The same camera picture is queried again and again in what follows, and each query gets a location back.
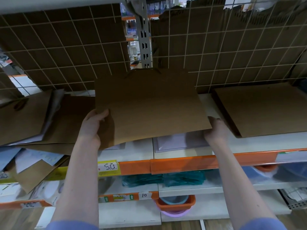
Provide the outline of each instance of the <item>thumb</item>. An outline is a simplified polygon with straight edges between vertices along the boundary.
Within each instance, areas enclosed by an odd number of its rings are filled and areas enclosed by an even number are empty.
[[[109,115],[109,109],[106,109],[104,112],[97,114],[97,115],[93,116],[92,118],[94,120],[101,121],[102,119],[104,119],[108,115]]]

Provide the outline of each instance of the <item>white metal grid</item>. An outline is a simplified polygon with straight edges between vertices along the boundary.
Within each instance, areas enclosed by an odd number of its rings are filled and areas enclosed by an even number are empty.
[[[94,70],[94,68],[93,68],[93,65],[104,65],[104,64],[108,65],[109,72],[110,72],[110,74],[112,75],[112,71],[111,71],[111,68],[110,68],[110,64],[124,63],[124,64],[125,64],[125,69],[126,69],[126,72],[127,72],[127,71],[128,71],[128,68],[127,68],[126,63],[127,63],[127,62],[130,63],[130,61],[126,61],[126,60],[125,60],[124,50],[123,50],[122,45],[121,45],[121,43],[127,42],[127,41],[101,42],[100,34],[99,34],[98,28],[97,28],[97,26],[96,26],[95,19],[113,18],[113,19],[114,19],[114,22],[116,23],[116,17],[121,17],[121,16],[120,16],[120,15],[115,16],[114,10],[113,10],[113,4],[111,4],[111,8],[112,8],[113,16],[110,16],[110,17],[95,17],[95,18],[94,18],[94,17],[93,17],[92,10],[91,10],[91,7],[89,6],[89,10],[90,10],[90,13],[91,13],[91,18],[83,18],[83,19],[72,19],[69,10],[66,9],[67,12],[68,12],[68,15],[69,15],[69,17],[70,17],[70,20],[61,20],[61,21],[50,21],[48,15],[46,14],[46,11],[43,11],[43,12],[44,12],[44,15],[45,15],[46,18],[48,19],[48,23],[50,23],[50,25],[52,26],[53,31],[55,32],[55,34],[56,34],[56,36],[57,36],[59,42],[61,43],[61,46],[58,46],[58,47],[46,47],[45,44],[43,43],[43,41],[41,40],[41,38],[39,37],[37,31],[36,31],[35,28],[33,27],[33,26],[35,26],[35,25],[42,25],[42,24],[46,24],[46,23],[30,23],[29,20],[28,20],[28,18],[26,17],[26,15],[23,13],[23,16],[24,16],[25,19],[27,20],[28,24],[14,25],[13,27],[30,26],[30,27],[32,28],[32,30],[35,32],[35,34],[36,34],[37,38],[39,39],[40,43],[43,45],[43,48],[37,48],[37,49],[27,49],[26,46],[22,43],[22,41],[21,41],[20,38],[18,37],[18,35],[12,30],[12,26],[10,26],[9,23],[6,21],[6,19],[3,17],[3,15],[1,15],[0,18],[3,19],[3,21],[7,24],[7,26],[3,26],[3,27],[0,27],[0,28],[9,28],[9,29],[13,32],[13,34],[16,36],[16,38],[18,39],[18,41],[21,43],[21,45],[24,47],[24,50],[7,50],[7,51],[4,51],[4,53],[9,54],[9,57],[13,60],[13,62],[18,62],[18,61],[13,57],[13,55],[12,55],[11,53],[14,53],[14,52],[24,52],[24,51],[27,52],[28,55],[32,58],[32,60],[36,63],[36,65],[37,65],[38,68],[37,68],[37,69],[23,69],[22,66],[20,66],[20,64],[19,64],[18,66],[24,71],[24,73],[25,73],[30,79],[31,79],[31,76],[28,74],[29,71],[35,71],[35,70],[40,70],[40,71],[42,71],[42,73],[46,76],[46,78],[48,79],[48,81],[50,82],[51,85],[39,85],[39,87],[52,86],[54,89],[56,89],[55,85],[68,85],[68,87],[70,88],[71,92],[75,95],[75,92],[73,91],[73,89],[71,88],[70,85],[71,85],[71,84],[82,83],[83,86],[84,86],[84,91],[87,92],[88,96],[91,96],[89,90],[86,88],[85,83],[87,83],[87,82],[94,82],[94,81],[83,81],[83,80],[82,80],[82,78],[81,78],[81,76],[80,76],[78,70],[76,69],[76,67],[84,66],[84,65],[74,65],[74,63],[73,63],[73,61],[72,61],[71,57],[69,56],[69,54],[68,54],[68,52],[67,52],[66,49],[69,48],[69,47],[82,46],[83,49],[84,49],[84,51],[85,51],[85,54],[86,54],[86,56],[87,56],[87,59],[88,59],[88,61],[89,61],[89,65],[91,66],[91,68],[92,68],[92,70],[93,70],[93,73],[94,73],[94,75],[95,75],[96,78],[97,78],[97,75],[96,75],[96,72],[95,72],[95,70]],[[81,37],[80,37],[80,35],[79,35],[79,32],[78,32],[78,30],[77,30],[77,28],[76,28],[76,26],[75,26],[75,22],[76,22],[76,21],[83,21],[83,20],[93,20],[94,26],[95,26],[95,29],[96,29],[96,32],[97,32],[97,35],[98,35],[98,38],[99,38],[100,43],[83,44],[82,39],[81,39]],[[53,23],[63,23],[63,22],[72,22],[72,23],[73,23],[73,26],[74,26],[74,28],[75,28],[75,31],[76,31],[76,33],[77,33],[77,35],[78,35],[78,37],[79,37],[79,40],[80,40],[81,44],[79,44],[79,45],[71,45],[71,46],[64,46],[64,45],[63,45],[63,43],[62,43],[62,41],[61,41],[61,39],[60,39],[60,37],[59,37],[57,31],[55,30],[55,28],[54,28],[54,26],[53,26]],[[105,53],[105,50],[104,50],[104,47],[103,47],[103,46],[106,45],[106,44],[113,44],[113,43],[119,43],[119,44],[120,44],[120,46],[121,46],[121,52],[122,52],[122,56],[123,56],[123,61],[119,61],[119,62],[108,62],[107,56],[106,56],[106,53]],[[103,56],[105,57],[106,63],[91,63],[90,58],[89,58],[89,56],[88,56],[88,54],[87,54],[87,52],[86,52],[86,50],[85,50],[85,46],[92,46],[92,45],[101,45],[101,46],[102,46],[102,50],[103,50],[103,53],[104,53]],[[57,49],[57,48],[63,48],[63,49],[65,50],[65,53],[67,54],[67,57],[69,58],[69,60],[70,60],[70,62],[71,62],[72,65],[70,65],[70,66],[58,66],[58,65],[56,64],[54,58],[52,57],[52,55],[50,54],[50,52],[49,52],[48,49]],[[49,79],[49,77],[47,76],[47,74],[44,72],[44,69],[42,69],[42,68],[39,66],[39,63],[35,60],[35,58],[31,55],[31,53],[29,53],[30,51],[36,51],[36,50],[46,50],[46,51],[47,51],[47,53],[48,53],[48,55],[50,56],[50,58],[52,59],[53,63],[56,65],[55,67],[50,67],[50,68],[48,67],[47,69],[58,69],[59,72],[61,73],[61,75],[63,76],[64,80],[66,81],[65,83],[57,83],[57,84],[52,83],[52,81]],[[64,77],[64,75],[63,75],[62,71],[60,70],[60,68],[70,68],[70,67],[73,67],[73,68],[75,69],[75,71],[76,71],[76,73],[78,74],[78,76],[79,76],[81,82],[68,82],[67,79]],[[12,76],[12,77],[14,78],[14,80],[15,80],[15,81],[18,83],[18,85],[19,85],[19,87],[17,87],[17,88],[23,88],[23,89],[27,92],[28,95],[30,95],[30,93],[29,93],[29,92],[27,91],[27,89],[25,89],[25,88],[37,87],[37,86],[32,86],[32,85],[31,85],[31,86],[22,85],[14,76]],[[2,82],[1,82],[1,84],[2,84],[5,88],[1,88],[0,90],[8,90],[9,92],[11,92],[11,91],[10,91],[11,89],[16,89],[16,88],[8,88],[8,87],[6,87]]]
[[[225,81],[224,83],[222,83],[222,84],[214,84],[214,86],[239,85],[239,84],[242,84],[242,83],[247,83],[247,84],[248,84],[248,83],[254,83],[254,82],[256,81],[258,75],[261,73],[261,69],[266,68],[266,67],[275,67],[275,68],[274,68],[274,71],[273,71],[273,73],[271,74],[270,78],[269,78],[268,80],[264,80],[264,81],[297,80],[298,78],[286,78],[286,75],[289,73],[290,69],[287,71],[287,73],[285,74],[285,76],[284,76],[282,79],[271,79],[272,75],[275,73],[277,67],[279,67],[279,66],[286,66],[286,65],[306,65],[306,67],[307,67],[307,62],[306,62],[306,63],[281,64],[281,61],[283,60],[283,58],[285,57],[285,55],[286,55],[286,53],[288,52],[289,49],[291,49],[291,48],[303,48],[303,50],[307,49],[307,45],[304,45],[304,46],[292,46],[293,43],[295,42],[295,39],[296,39],[297,36],[300,34],[302,28],[303,28],[304,26],[307,26],[307,24],[306,24],[306,23],[307,23],[307,19],[305,20],[304,24],[301,24],[301,25],[291,25],[291,26],[290,26],[290,27],[301,27],[300,30],[298,31],[297,35],[296,35],[295,38],[293,39],[293,41],[292,41],[292,43],[291,43],[290,46],[288,46],[288,47],[274,47],[275,44],[276,44],[276,42],[278,41],[278,39],[279,39],[281,33],[282,33],[282,30],[286,27],[286,25],[287,25],[287,23],[288,23],[288,20],[291,18],[291,15],[292,15],[293,11],[295,10],[295,7],[296,7],[296,6],[294,6],[294,7],[292,8],[291,13],[290,13],[290,15],[288,16],[288,18],[287,18],[287,20],[286,20],[286,22],[284,23],[283,26],[271,26],[271,27],[268,27],[268,26],[267,26],[267,23],[269,23],[270,18],[271,18],[271,15],[272,15],[272,13],[273,13],[273,11],[274,11],[274,8],[275,8],[275,6],[276,6],[276,3],[275,3],[275,4],[273,5],[273,7],[272,7],[272,10],[271,10],[271,12],[270,12],[269,18],[267,19],[267,21],[266,21],[264,27],[259,27],[259,28],[256,28],[256,27],[255,27],[255,28],[250,28],[250,29],[248,29],[248,24],[249,24],[249,22],[250,22],[250,20],[251,20],[251,17],[252,17],[252,15],[250,15],[250,17],[249,17],[249,19],[248,19],[248,21],[247,21],[247,23],[246,23],[245,29],[238,29],[238,30],[228,30],[228,29],[227,29],[227,28],[228,28],[229,21],[230,21],[230,16],[231,16],[231,13],[232,13],[232,10],[233,10],[233,7],[234,7],[234,6],[237,6],[237,5],[245,5],[245,4],[254,4],[254,5],[255,5],[256,3],[257,3],[257,4],[258,4],[258,3],[266,3],[266,2],[270,2],[270,1],[271,1],[271,0],[265,0],[265,1],[258,1],[258,0],[255,0],[254,2],[236,3],[236,0],[233,0],[233,3],[232,3],[232,4],[214,5],[214,0],[212,0],[212,4],[211,4],[211,5],[193,7],[193,6],[191,5],[192,0],[190,0],[190,6],[188,7],[188,10],[189,10],[188,27],[187,27],[187,33],[186,33],[186,34],[170,34],[170,18],[171,18],[171,11],[182,10],[181,8],[172,8],[172,9],[169,10],[169,13],[168,13],[168,16],[169,16],[169,24],[168,24],[168,26],[169,26],[168,32],[169,32],[169,33],[168,33],[168,35],[155,35],[155,36],[152,36],[152,38],[168,37],[168,55],[167,55],[167,56],[159,56],[159,55],[158,55],[158,56],[153,56],[153,57],[154,57],[154,58],[168,58],[168,68],[169,68],[169,58],[170,58],[170,57],[183,57],[183,56],[184,56],[184,67],[185,67],[185,60],[186,60],[186,57],[187,57],[187,56],[201,55],[201,62],[200,62],[200,65],[199,65],[199,70],[198,70],[198,71],[190,71],[189,73],[198,73],[198,75],[197,75],[197,82],[196,82],[196,86],[195,86],[195,87],[197,88],[197,87],[207,86],[207,87],[208,87],[208,92],[210,92],[211,87],[213,86],[214,75],[215,75],[215,73],[216,73],[217,71],[227,71],[227,70],[228,70],[228,75],[227,75],[226,81]],[[227,21],[227,25],[226,25],[226,29],[225,29],[225,30],[223,30],[223,31],[211,31],[211,32],[208,32],[209,25],[210,25],[210,20],[211,20],[211,13],[212,13],[212,10],[213,10],[214,7],[226,7],[226,8],[230,8],[230,9],[231,9],[231,10],[230,10],[230,15],[229,15],[229,17],[228,17],[228,21]],[[210,14],[209,14],[209,21],[208,21],[208,25],[207,25],[206,31],[205,31],[205,32],[201,32],[201,33],[189,33],[189,24],[190,24],[190,13],[191,13],[191,10],[193,10],[193,9],[202,9],[202,8],[211,8]],[[281,30],[280,30],[280,33],[279,33],[278,37],[275,39],[275,42],[274,42],[273,46],[272,46],[271,48],[257,49],[257,45],[258,45],[259,42],[260,42],[260,39],[261,39],[261,37],[262,37],[262,35],[263,35],[264,30],[266,30],[266,29],[275,29],[275,28],[276,28],[276,29],[281,29]],[[261,33],[260,37],[258,38],[258,41],[257,41],[257,43],[256,43],[256,46],[255,46],[255,48],[252,49],[252,50],[239,50],[240,45],[241,45],[241,42],[242,42],[243,37],[244,37],[244,35],[245,35],[245,32],[246,32],[246,31],[249,31],[249,30],[251,30],[251,31],[254,31],[254,30],[262,30],[262,33]],[[243,35],[242,35],[242,37],[241,37],[241,40],[240,40],[238,49],[237,49],[236,51],[222,51],[222,47],[223,47],[224,38],[225,38],[226,33],[227,33],[227,32],[235,32],[235,31],[243,31]],[[206,40],[206,39],[207,39],[207,35],[208,35],[208,34],[215,34],[215,33],[224,33],[224,36],[223,36],[223,39],[222,39],[222,43],[221,43],[221,45],[220,45],[219,52],[204,53],[205,45],[206,45],[206,43],[208,43],[207,40]],[[187,52],[188,35],[204,35],[204,38],[205,38],[205,39],[204,39],[204,44],[203,44],[203,47],[202,47],[202,48],[203,48],[202,54],[187,54],[187,53],[186,53],[186,52]],[[170,37],[171,37],[171,36],[186,36],[185,53],[184,53],[184,55],[170,55],[170,54],[169,54],[169,51],[170,51],[170,49],[169,49],[170,43],[169,43],[169,42],[170,42]],[[262,50],[268,50],[268,49],[269,49],[270,51],[269,51],[269,53],[267,54],[267,57],[265,58],[265,60],[264,60],[264,62],[263,62],[263,64],[262,64],[262,66],[248,66],[248,65],[250,64],[250,62],[251,62],[251,59],[252,59],[252,56],[253,56],[254,52],[256,52],[256,51],[262,51]],[[281,60],[279,61],[278,64],[276,64],[276,65],[265,65],[265,62],[267,61],[267,58],[269,57],[269,55],[270,55],[270,53],[271,53],[271,51],[272,51],[273,49],[274,49],[274,50],[275,50],[275,49],[287,49],[287,50],[286,50],[286,52],[283,54],[283,57],[281,58]],[[235,61],[235,59],[236,59],[236,56],[237,56],[238,52],[248,52],[248,51],[252,52],[252,55],[251,55],[250,58],[249,58],[249,61],[248,61],[247,66],[246,66],[245,68],[233,68],[233,64],[234,64],[234,61]],[[234,56],[233,61],[232,61],[232,65],[231,65],[230,68],[227,68],[227,69],[217,69],[219,57],[220,57],[221,54],[225,54],[225,53],[235,53],[235,56]],[[211,70],[201,70],[201,65],[202,65],[202,61],[203,61],[203,55],[217,55],[217,60],[216,60],[216,64],[215,64],[215,68],[214,68],[214,69],[211,69]],[[243,81],[242,81],[242,78],[243,78],[244,74],[246,73],[246,70],[247,70],[247,69],[251,69],[251,68],[260,68],[260,70],[257,72],[257,75],[256,75],[256,77],[254,78],[253,81],[244,81],[244,82],[243,82]],[[244,69],[244,72],[243,72],[243,74],[242,74],[242,76],[241,76],[240,81],[239,81],[239,82],[235,82],[235,83],[228,83],[227,81],[228,81],[228,77],[229,77],[229,74],[230,74],[231,70],[236,70],[236,69]],[[300,75],[298,76],[299,78],[307,78],[307,76],[305,76],[305,77],[302,76],[302,75],[305,73],[305,70],[306,70],[306,68],[304,68],[303,71],[300,73]],[[199,79],[199,73],[200,73],[200,72],[213,72],[213,76],[212,76],[212,78],[211,78],[211,82],[210,82],[209,85],[198,85],[198,79]]]

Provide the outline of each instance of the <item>floor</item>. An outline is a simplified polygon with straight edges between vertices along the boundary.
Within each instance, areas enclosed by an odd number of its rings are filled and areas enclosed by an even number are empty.
[[[33,230],[44,208],[0,211],[1,230]],[[293,211],[290,215],[278,216],[288,230],[307,229],[307,209]],[[229,219],[205,220],[206,230],[232,230]],[[118,230],[201,230],[198,220],[162,223],[159,226],[136,228],[113,228]]]

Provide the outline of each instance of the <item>sleeve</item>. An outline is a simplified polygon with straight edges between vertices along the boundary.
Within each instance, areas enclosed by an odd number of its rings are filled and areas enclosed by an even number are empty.
[[[286,227],[277,219],[258,218],[243,225],[240,230],[287,230]]]
[[[47,225],[46,230],[99,230],[93,224],[77,220],[54,221]]]

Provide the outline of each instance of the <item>person's left arm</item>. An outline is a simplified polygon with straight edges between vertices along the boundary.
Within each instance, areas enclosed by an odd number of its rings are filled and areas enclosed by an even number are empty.
[[[99,122],[109,111],[85,117],[71,154],[61,197],[47,229],[97,229]]]

